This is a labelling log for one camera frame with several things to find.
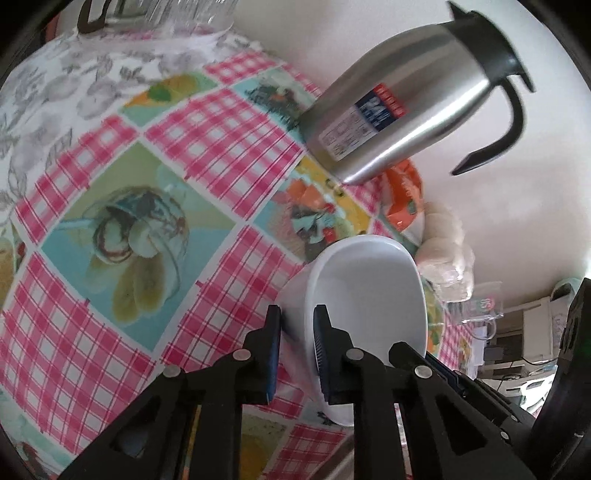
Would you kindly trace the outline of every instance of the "pink plaid pattern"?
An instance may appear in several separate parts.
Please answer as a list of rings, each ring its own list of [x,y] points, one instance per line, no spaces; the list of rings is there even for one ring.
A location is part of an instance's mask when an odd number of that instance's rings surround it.
[[[203,70],[224,85],[232,85],[275,65],[276,62],[264,53],[249,49],[224,61],[205,65]]]
[[[35,253],[5,311],[0,383],[79,453],[141,391],[154,363],[98,322]]]
[[[320,96],[322,90],[314,84],[311,80],[308,79],[305,75],[301,74],[297,69],[295,69],[289,63],[284,63],[281,66],[287,73],[289,73],[295,80],[300,82],[302,86],[306,89],[306,92],[311,93],[316,98]]]
[[[471,345],[472,336],[468,326],[452,325],[447,315],[446,324],[437,358],[452,370],[457,370],[460,367],[460,340],[464,338]]]
[[[299,269],[255,228],[244,227],[217,270],[199,285],[164,361],[195,370],[239,348],[250,330],[262,327],[267,307]]]
[[[345,432],[295,425],[272,469],[266,474],[267,480],[306,480],[345,436]]]
[[[146,138],[237,215],[250,218],[284,179],[301,148],[229,89],[191,100]]]
[[[373,218],[369,225],[369,232],[373,235],[382,235],[390,238],[394,238],[392,232],[384,225],[383,221]]]
[[[17,218],[33,243],[38,245],[43,240],[70,201],[87,189],[96,173],[136,136],[133,128],[113,115],[58,158],[53,168],[39,178],[34,190],[17,204]]]
[[[347,185],[345,191],[371,215],[377,215],[382,205],[382,176],[363,185]]]
[[[273,401],[263,411],[277,413],[287,419],[296,419],[304,408],[306,395],[292,382],[287,370],[280,363],[277,371],[277,390]]]

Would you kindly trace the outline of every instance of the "screw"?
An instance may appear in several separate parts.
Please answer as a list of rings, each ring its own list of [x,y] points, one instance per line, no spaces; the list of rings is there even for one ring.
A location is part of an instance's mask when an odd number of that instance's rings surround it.
[[[251,353],[249,350],[246,350],[245,348],[240,348],[240,350],[236,350],[232,354],[232,356],[234,357],[234,360],[238,360],[239,362],[244,362],[251,357]]]
[[[178,365],[167,365],[164,368],[164,371],[162,372],[162,374],[166,377],[166,378],[174,378],[177,377],[181,372],[181,368]]]
[[[363,358],[363,350],[358,348],[350,348],[347,350],[347,358],[349,360],[361,360]]]
[[[419,378],[431,378],[431,375],[433,375],[433,370],[431,370],[427,365],[419,365],[415,367],[414,374]]]

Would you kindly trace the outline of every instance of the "table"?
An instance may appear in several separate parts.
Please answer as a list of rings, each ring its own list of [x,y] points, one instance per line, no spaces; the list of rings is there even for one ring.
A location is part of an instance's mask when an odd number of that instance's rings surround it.
[[[378,179],[341,188],[306,154],[294,119],[320,91],[292,66],[234,34],[173,59],[105,41],[88,54],[59,38],[40,55],[59,68],[30,104],[53,110],[5,152],[0,423],[48,479],[165,365],[192,371],[240,347],[332,242],[375,233],[414,251],[381,216]],[[15,76],[41,75],[35,61]],[[46,161],[25,169],[31,148]],[[438,355],[459,368],[469,345],[449,326]],[[245,409],[241,478],[307,479],[351,434],[280,366],[273,402]]]

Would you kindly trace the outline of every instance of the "product label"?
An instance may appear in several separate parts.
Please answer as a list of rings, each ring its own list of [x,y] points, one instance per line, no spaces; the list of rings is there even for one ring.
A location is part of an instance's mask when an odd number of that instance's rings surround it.
[[[320,134],[319,140],[330,155],[339,161],[405,113],[392,92],[380,83],[330,124]]]

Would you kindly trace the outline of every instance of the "black lid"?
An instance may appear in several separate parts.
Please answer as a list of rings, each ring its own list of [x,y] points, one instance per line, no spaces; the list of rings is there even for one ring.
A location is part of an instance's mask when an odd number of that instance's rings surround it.
[[[535,91],[513,47],[501,31],[478,12],[465,12],[453,2],[448,2],[454,20],[441,24],[447,28],[480,63],[492,85],[509,75],[519,75],[530,92]]]

